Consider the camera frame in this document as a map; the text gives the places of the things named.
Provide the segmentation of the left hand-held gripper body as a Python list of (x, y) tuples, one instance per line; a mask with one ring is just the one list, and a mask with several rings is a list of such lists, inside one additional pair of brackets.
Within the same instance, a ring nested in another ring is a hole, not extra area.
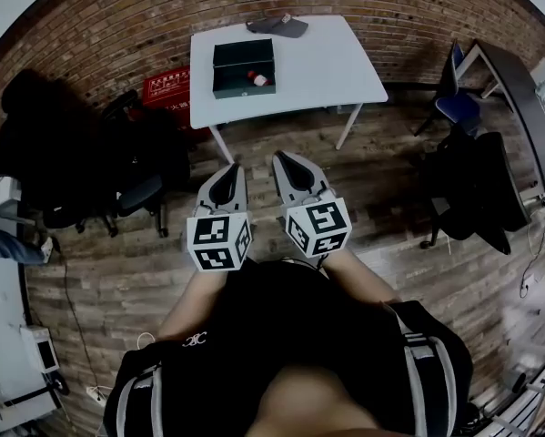
[(216, 208), (200, 201), (187, 219), (187, 250), (202, 272), (241, 269), (252, 240), (246, 202)]

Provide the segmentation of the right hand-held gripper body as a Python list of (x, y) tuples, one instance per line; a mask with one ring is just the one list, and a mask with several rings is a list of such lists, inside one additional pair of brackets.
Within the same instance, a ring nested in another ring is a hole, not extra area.
[(285, 221), (285, 232), (308, 259), (342, 249), (352, 230), (345, 201), (331, 188), (288, 208)]

